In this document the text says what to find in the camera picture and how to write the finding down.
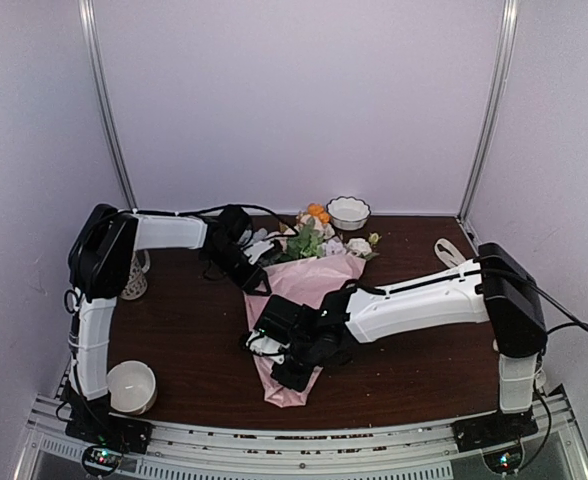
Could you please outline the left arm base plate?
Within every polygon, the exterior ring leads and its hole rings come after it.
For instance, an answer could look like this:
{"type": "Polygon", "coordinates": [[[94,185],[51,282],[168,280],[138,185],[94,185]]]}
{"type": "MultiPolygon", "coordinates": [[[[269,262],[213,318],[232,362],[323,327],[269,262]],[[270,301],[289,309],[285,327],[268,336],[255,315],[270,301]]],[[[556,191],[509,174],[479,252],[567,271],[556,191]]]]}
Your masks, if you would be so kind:
{"type": "Polygon", "coordinates": [[[110,414],[101,418],[92,412],[74,410],[65,434],[121,453],[145,454],[151,440],[152,424],[110,414]]]}

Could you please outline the white purple flower bunch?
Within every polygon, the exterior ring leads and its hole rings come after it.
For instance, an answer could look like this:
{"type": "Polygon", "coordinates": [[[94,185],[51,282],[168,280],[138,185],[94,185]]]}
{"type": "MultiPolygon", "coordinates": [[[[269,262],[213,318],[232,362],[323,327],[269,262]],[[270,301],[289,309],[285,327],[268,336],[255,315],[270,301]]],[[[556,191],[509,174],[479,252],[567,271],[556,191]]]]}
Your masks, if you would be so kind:
{"type": "Polygon", "coordinates": [[[367,237],[354,237],[345,241],[341,236],[335,235],[326,240],[320,247],[323,257],[334,255],[351,255],[366,261],[376,257],[376,247],[380,243],[382,236],[373,232],[367,237]]]}

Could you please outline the purple tissue paper sheet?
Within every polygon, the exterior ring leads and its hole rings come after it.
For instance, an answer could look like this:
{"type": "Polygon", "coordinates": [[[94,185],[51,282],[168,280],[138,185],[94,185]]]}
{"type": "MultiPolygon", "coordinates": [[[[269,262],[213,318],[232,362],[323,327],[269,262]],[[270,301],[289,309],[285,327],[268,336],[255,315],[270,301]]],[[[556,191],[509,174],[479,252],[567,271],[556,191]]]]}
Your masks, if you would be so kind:
{"type": "MultiPolygon", "coordinates": [[[[351,255],[334,255],[323,258],[307,258],[290,261],[265,268],[271,284],[272,293],[280,295],[297,304],[319,308],[323,297],[335,291],[350,279],[358,279],[363,274],[366,261],[351,255]]],[[[261,312],[268,299],[261,296],[244,297],[249,333],[255,330],[261,312]]],[[[313,370],[307,387],[296,392],[280,385],[271,377],[272,360],[254,355],[254,364],[264,389],[264,401],[279,408],[302,407],[320,377],[323,369],[313,370]]]]}

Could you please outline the cream ribbon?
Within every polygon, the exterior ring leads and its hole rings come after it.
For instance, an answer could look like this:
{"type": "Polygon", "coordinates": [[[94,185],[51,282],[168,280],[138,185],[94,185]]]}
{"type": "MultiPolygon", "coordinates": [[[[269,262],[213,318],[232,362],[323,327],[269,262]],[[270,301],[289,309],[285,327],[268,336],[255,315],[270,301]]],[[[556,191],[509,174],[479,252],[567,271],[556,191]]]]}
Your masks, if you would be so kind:
{"type": "MultiPolygon", "coordinates": [[[[467,260],[459,249],[446,238],[439,238],[435,242],[433,249],[436,257],[448,268],[457,267],[467,260]]],[[[542,357],[539,357],[534,374],[535,389],[542,391],[546,382],[547,376],[543,370],[543,360],[542,357]]]]}

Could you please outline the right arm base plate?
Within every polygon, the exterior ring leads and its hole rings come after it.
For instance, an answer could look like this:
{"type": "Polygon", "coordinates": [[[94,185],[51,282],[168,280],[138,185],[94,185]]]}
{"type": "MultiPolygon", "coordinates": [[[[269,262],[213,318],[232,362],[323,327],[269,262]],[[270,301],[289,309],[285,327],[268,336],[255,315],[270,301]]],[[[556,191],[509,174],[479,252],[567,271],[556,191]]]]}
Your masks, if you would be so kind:
{"type": "Polygon", "coordinates": [[[457,420],[451,428],[459,452],[486,449],[513,442],[539,431],[532,408],[515,414],[495,411],[478,417],[457,420]]]}

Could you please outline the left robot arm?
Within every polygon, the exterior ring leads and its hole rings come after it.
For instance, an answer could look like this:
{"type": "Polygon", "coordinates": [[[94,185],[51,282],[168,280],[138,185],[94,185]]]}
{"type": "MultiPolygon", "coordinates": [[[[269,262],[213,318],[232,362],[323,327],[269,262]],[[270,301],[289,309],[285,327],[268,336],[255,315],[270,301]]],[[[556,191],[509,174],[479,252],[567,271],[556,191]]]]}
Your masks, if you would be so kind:
{"type": "Polygon", "coordinates": [[[111,319],[129,281],[136,253],[159,249],[199,250],[248,295],[267,296],[271,287],[260,259],[275,252],[277,240],[253,242],[251,218],[242,205],[204,213],[120,210],[98,204],[68,254],[70,293],[75,302],[68,336],[72,372],[72,420],[97,444],[118,433],[109,415],[107,356],[111,319]]]}

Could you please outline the pink flower bunch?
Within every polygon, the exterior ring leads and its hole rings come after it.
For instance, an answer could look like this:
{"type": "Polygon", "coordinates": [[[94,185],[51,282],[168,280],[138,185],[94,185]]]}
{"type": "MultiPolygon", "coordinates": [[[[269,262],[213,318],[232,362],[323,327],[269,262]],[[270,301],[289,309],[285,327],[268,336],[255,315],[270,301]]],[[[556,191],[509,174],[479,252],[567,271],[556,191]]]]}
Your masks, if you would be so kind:
{"type": "Polygon", "coordinates": [[[322,257],[321,245],[335,236],[335,230],[330,222],[322,224],[307,211],[300,212],[292,226],[280,222],[279,230],[282,247],[279,260],[284,262],[322,257]]]}

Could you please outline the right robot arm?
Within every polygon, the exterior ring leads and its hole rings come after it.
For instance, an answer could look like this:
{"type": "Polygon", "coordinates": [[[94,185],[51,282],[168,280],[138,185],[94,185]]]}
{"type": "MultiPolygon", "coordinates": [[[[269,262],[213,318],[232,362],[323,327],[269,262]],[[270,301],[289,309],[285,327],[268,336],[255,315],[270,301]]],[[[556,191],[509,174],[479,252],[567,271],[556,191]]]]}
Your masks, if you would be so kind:
{"type": "Polygon", "coordinates": [[[504,442],[531,417],[537,364],[548,341],[534,278],[500,245],[445,271],[381,287],[355,279],[326,293],[319,307],[272,295],[246,348],[272,359],[271,376],[303,391],[313,371],[353,344],[461,323],[491,324],[499,354],[499,407],[487,419],[504,442]]]}

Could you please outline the orange flower stem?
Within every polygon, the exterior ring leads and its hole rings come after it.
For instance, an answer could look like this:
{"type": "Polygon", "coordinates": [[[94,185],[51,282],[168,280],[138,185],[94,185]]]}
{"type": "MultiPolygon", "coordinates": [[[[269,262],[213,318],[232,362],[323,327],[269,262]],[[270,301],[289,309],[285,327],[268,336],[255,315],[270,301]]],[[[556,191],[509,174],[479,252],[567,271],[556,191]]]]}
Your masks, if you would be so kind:
{"type": "Polygon", "coordinates": [[[307,207],[307,213],[316,219],[318,219],[322,224],[328,224],[331,220],[329,213],[325,210],[324,206],[317,203],[309,204],[307,207]]]}

